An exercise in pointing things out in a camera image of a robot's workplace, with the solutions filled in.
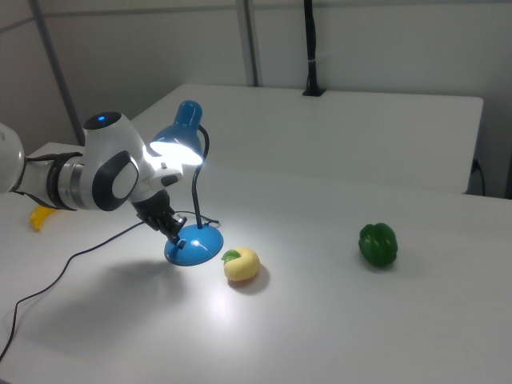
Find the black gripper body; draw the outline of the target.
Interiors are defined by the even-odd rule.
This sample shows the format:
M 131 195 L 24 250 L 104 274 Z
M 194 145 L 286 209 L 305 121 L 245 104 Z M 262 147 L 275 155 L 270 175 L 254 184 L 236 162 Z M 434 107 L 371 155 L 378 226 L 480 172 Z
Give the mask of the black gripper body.
M 174 210 L 170 207 L 170 196 L 160 190 L 151 198 L 140 202 L 132 202 L 137 216 L 153 230 L 162 233 L 164 224 L 174 224 Z

